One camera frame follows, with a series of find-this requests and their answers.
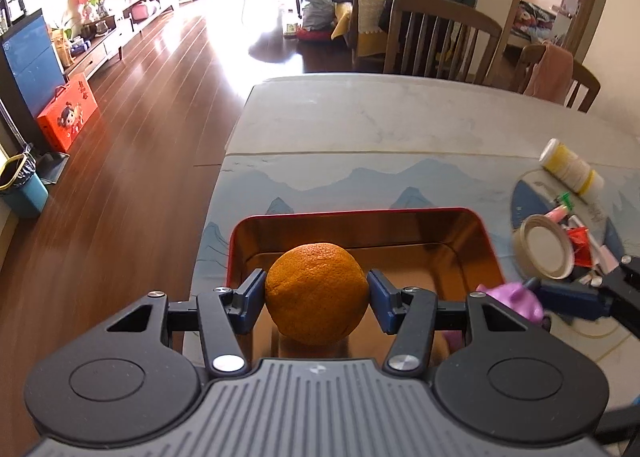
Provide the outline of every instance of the dining table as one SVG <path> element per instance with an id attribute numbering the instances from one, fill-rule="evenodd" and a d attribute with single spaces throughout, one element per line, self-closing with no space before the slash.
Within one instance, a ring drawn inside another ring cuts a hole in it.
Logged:
<path id="1" fill-rule="evenodd" d="M 191 296 L 225 286 L 230 236 L 243 219 L 347 210 L 469 208 L 481 217 L 504 281 L 522 281 L 512 232 L 566 190 L 539 163 L 551 138 L 605 181 L 598 202 L 576 199 L 581 220 L 617 257 L 640 255 L 640 144 L 604 119 L 445 80 L 356 73 L 267 80 L 251 91 L 226 145 Z M 603 368 L 610 405 L 640 393 L 640 342 L 615 320 L 554 317 L 552 333 Z M 201 360 L 197 333 L 185 335 L 183 352 Z"/>

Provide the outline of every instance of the purple toy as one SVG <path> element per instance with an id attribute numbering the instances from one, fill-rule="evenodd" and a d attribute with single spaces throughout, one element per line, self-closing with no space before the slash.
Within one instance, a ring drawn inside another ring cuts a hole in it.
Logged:
<path id="1" fill-rule="evenodd" d="M 503 283 L 493 289 L 487 289 L 480 284 L 476 291 L 487 293 L 536 325 L 540 325 L 545 316 L 545 311 L 538 297 L 520 282 Z M 464 346 L 461 331 L 444 331 L 444 337 L 449 343 L 449 350 L 452 353 Z"/>

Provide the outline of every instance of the wooden chair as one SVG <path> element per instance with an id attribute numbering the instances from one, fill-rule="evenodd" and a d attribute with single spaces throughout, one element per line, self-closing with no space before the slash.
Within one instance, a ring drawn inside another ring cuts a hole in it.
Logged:
<path id="1" fill-rule="evenodd" d="M 406 22 L 404 15 L 407 13 L 410 14 L 408 27 L 404 36 L 401 36 L 403 17 Z M 456 23 L 460 26 L 456 29 L 456 34 L 453 35 Z M 446 26 L 446 33 L 442 39 L 441 29 L 444 29 L 444 26 Z M 419 27 L 419 31 L 416 40 L 417 27 Z M 471 28 L 474 29 L 474 32 L 469 43 L 468 37 Z M 476 49 L 478 31 L 489 35 L 488 44 L 484 49 L 474 78 L 474 83 L 481 85 L 502 33 L 500 24 L 467 5 L 458 4 L 451 0 L 394 0 L 391 7 L 383 72 L 385 74 L 435 78 L 446 77 L 448 80 L 465 82 Z M 444 57 L 444 61 L 437 61 L 437 69 L 434 65 L 436 54 L 440 54 L 440 58 Z"/>
<path id="2" fill-rule="evenodd" d="M 511 92 L 518 92 L 519 94 L 524 93 L 527 85 L 529 85 L 529 81 L 531 80 L 533 67 L 542 59 L 545 49 L 546 47 L 544 45 L 527 45 L 524 47 L 522 53 L 520 53 L 520 58 L 516 65 L 516 71 L 513 75 L 513 79 L 511 80 L 511 85 L 509 87 Z M 574 106 L 578 90 L 582 85 L 587 89 L 587 93 L 585 94 L 582 103 L 580 103 L 580 106 L 578 106 L 578 111 L 587 113 L 593 103 L 593 100 L 600 91 L 600 82 L 597 80 L 596 76 L 591 74 L 589 70 L 580 62 L 577 62 L 575 58 L 574 74 L 572 79 L 575 81 L 575 85 L 572 84 L 574 86 L 574 90 L 571 91 L 571 96 L 569 96 L 566 106 L 569 108 Z"/>

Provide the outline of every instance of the wooden tv stand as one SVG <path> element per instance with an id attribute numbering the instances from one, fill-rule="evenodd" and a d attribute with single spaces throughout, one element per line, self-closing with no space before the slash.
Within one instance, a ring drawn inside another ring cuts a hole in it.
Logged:
<path id="1" fill-rule="evenodd" d="M 83 72 L 86 78 L 89 79 L 102 65 L 113 58 L 116 53 L 118 53 L 118 56 L 122 59 L 122 48 L 129 40 L 137 33 L 142 34 L 142 30 L 164 11 L 170 7 L 173 9 L 178 7 L 177 0 L 158 0 L 160 4 L 159 11 L 145 20 L 134 21 L 131 17 L 131 7 L 140 1 L 141 0 L 124 0 L 122 9 L 116 14 L 106 18 L 110 30 L 104 36 L 93 38 L 89 50 L 76 56 L 74 64 L 66 68 L 63 72 L 67 80 L 70 76 L 80 72 Z"/>

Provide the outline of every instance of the white bottle with yellow stripe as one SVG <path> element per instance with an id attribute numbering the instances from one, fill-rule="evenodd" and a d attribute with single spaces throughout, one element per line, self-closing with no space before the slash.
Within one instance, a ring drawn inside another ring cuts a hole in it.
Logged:
<path id="1" fill-rule="evenodd" d="M 550 140 L 540 155 L 540 164 L 585 202 L 591 204 L 598 200 L 604 180 L 562 142 Z"/>

